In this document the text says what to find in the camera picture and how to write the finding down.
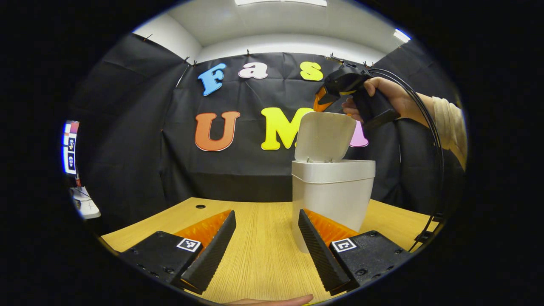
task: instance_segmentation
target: ceiling light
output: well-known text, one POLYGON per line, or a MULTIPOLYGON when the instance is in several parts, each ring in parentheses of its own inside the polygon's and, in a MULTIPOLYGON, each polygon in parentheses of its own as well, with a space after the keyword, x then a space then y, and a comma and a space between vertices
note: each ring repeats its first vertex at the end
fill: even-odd
POLYGON ((393 36, 402 40, 403 42, 408 42, 411 39, 408 37, 408 35, 404 34, 399 29, 395 29, 395 33, 393 33, 393 36))
POLYGON ((320 7, 327 6, 326 0, 234 0, 234 2, 236 2, 237 5, 259 3, 259 2, 298 2, 298 3, 319 5, 320 7))

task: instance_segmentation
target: wire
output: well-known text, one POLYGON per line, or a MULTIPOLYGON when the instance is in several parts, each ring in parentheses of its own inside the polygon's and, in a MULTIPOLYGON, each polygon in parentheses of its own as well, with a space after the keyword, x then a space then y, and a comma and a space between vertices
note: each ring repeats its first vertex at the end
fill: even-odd
POLYGON ((88 195, 88 194, 84 193, 83 191, 81 191, 81 189, 78 189, 77 192, 82 193, 82 194, 86 195, 89 198, 91 197, 90 195, 88 195))
MULTIPOLYGON (((368 71, 371 72, 372 74, 383 75, 383 76, 385 76, 387 78, 390 78, 392 81, 396 82, 397 84, 399 84, 404 90, 406 90, 408 95, 414 100, 414 102, 418 106, 419 110, 422 112, 423 117, 425 117, 425 121, 429 125, 429 129, 431 130, 431 134, 432 134, 433 140, 435 142, 436 150, 437 150, 438 161, 439 161, 438 171, 439 171, 439 174, 440 174, 440 181, 439 181, 439 189, 438 190, 439 190, 439 197, 443 201, 442 196, 443 196, 443 185, 444 185, 444 154, 442 152, 442 145, 441 145, 441 142, 440 142, 440 136, 438 135, 438 131, 436 130, 436 125, 435 125, 431 115, 429 114, 429 111, 425 107, 425 104, 423 103, 423 101, 421 100, 421 98, 419 97, 417 92, 415 92, 415 90, 410 85, 408 85, 400 77, 396 76, 394 73, 392 73, 390 71, 387 71, 387 70, 384 70, 384 69, 378 69, 378 68, 368 69, 368 71), (389 75, 378 72, 378 71, 383 71, 383 72, 389 73, 393 77, 397 78, 398 80, 396 80, 395 78, 393 78, 393 77, 391 77, 389 75)), ((427 229, 429 228, 429 225, 431 224, 432 218, 434 216, 437 216, 438 213, 443 210, 443 207, 441 207, 440 202, 441 201, 439 201, 439 203, 436 205, 434 213, 431 216, 429 216, 427 224, 425 225, 425 227, 424 227, 424 229, 423 229, 423 231, 421 232, 420 235, 423 235, 427 231, 427 229)), ((418 242, 419 241, 416 238, 416 241, 414 242, 412 247, 408 250, 408 252, 412 251, 412 249, 417 245, 418 242)))

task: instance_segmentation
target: white trash can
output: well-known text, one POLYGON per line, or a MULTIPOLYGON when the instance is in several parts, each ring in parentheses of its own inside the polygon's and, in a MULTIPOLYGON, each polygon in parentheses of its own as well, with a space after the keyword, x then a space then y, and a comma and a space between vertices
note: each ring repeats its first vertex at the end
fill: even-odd
POLYGON ((293 176, 293 237, 308 253, 298 226, 306 208, 359 232, 372 193, 375 161, 343 160, 356 121, 344 114, 311 112, 300 122, 293 176))

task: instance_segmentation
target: trash can lid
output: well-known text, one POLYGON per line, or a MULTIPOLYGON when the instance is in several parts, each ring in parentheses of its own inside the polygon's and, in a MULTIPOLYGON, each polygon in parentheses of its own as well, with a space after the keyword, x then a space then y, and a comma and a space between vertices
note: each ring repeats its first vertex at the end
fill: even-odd
POLYGON ((300 162, 338 162, 344 158, 357 122, 348 115, 309 112, 300 120, 295 159, 300 162))

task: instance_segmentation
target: finger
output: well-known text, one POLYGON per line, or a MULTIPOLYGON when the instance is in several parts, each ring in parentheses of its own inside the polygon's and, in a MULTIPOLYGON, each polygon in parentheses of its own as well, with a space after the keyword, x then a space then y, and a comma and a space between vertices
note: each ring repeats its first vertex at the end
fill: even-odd
POLYGON ((257 303, 262 303, 262 302, 269 302, 269 301, 264 301, 264 300, 262 300, 262 299, 244 298, 244 299, 240 299, 240 300, 238 300, 238 301, 234 301, 234 302, 230 302, 230 303, 225 303, 225 305, 257 304, 257 303))
POLYGON ((285 301, 264 301, 260 299, 245 298, 239 301, 225 303, 225 305, 258 305, 258 306, 302 306, 313 300, 313 295, 287 299, 285 301))
POLYGON ((257 304, 257 306, 302 306, 313 300, 313 295, 301 296, 287 299, 285 301, 268 301, 257 304))
POLYGON ((357 110, 357 108, 350 108, 350 107, 346 107, 346 108, 342 108, 342 111, 346 114, 359 114, 359 110, 357 110))
POLYGON ((380 81, 381 77, 373 77, 363 83, 363 86, 367 90, 369 96, 374 96, 376 93, 376 88, 380 86, 380 81))
POLYGON ((351 117, 357 121, 360 121, 360 122, 364 122, 363 121, 363 118, 361 118, 361 115, 358 115, 358 114, 354 114, 354 115, 351 115, 351 117))
POLYGON ((344 102, 342 103, 342 107, 343 108, 357 108, 357 106, 355 106, 355 103, 353 102, 353 100, 351 102, 344 102))

